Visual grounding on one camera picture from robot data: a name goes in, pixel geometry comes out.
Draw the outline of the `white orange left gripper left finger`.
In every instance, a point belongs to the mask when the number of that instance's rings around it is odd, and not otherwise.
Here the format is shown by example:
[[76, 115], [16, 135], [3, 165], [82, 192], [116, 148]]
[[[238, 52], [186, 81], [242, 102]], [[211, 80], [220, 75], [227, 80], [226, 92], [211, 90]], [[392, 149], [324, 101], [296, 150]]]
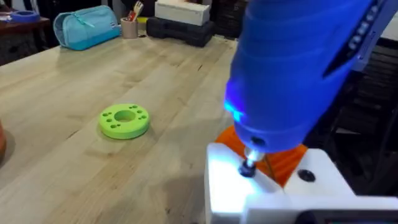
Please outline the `white orange left gripper left finger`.
[[207, 223], [239, 223], [248, 197], [277, 195], [282, 188], [259, 170], [253, 178], [243, 177], [238, 168], [244, 160], [244, 144], [227, 127], [207, 145], [205, 163], [205, 217]]

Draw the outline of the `white orange left gripper right finger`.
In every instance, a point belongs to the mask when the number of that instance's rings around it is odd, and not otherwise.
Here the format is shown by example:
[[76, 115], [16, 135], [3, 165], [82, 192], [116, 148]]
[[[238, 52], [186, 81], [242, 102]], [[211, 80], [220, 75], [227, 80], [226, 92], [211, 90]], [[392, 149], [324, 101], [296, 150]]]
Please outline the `white orange left gripper right finger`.
[[328, 154], [303, 145], [269, 154], [271, 170], [286, 194], [302, 196], [353, 197], [355, 193], [345, 181]]

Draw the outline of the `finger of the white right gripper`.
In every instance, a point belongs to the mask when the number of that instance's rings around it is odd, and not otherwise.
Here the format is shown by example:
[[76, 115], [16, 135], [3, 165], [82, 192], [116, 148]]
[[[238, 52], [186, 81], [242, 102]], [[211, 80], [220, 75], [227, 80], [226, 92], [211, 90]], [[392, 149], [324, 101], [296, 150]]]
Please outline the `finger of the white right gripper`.
[[380, 7], [379, 15], [364, 38], [352, 70], [361, 72], [365, 68], [381, 37], [397, 40], [397, 0], [387, 0]]

